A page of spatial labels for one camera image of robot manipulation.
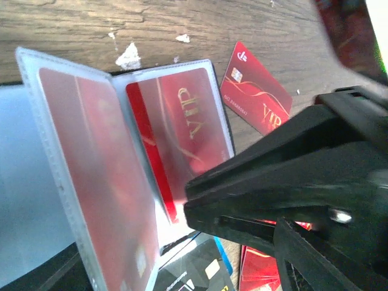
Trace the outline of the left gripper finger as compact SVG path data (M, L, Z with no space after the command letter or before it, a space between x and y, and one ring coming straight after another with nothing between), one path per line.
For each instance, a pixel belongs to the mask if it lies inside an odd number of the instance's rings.
M283 290L361 290L358 264L293 221L279 219L273 242Z

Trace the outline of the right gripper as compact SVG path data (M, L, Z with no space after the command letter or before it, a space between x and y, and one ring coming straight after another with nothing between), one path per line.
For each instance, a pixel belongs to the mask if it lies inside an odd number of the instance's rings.
M387 100L360 87L318 95L256 144L186 185L188 202L282 200L293 189L335 189L333 245L387 272Z

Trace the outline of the black card holder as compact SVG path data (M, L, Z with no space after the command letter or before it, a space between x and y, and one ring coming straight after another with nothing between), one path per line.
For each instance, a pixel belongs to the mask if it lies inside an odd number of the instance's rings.
M15 51L1 85L2 290L232 290L185 184L235 149L208 59L108 73Z

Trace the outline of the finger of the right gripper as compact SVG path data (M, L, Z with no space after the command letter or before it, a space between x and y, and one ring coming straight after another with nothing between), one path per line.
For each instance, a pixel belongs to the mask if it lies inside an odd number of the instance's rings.
M189 227L244 244L274 258L292 251L314 250L321 256L333 247L319 232L303 230L301 222L328 222L327 206L294 202L187 202L184 214Z

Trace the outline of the red VIP card front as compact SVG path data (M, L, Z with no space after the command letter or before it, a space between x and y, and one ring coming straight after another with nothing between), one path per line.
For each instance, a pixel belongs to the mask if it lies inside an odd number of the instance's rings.
M155 200L115 89L39 69L61 150L64 204L96 290L152 290L159 257Z

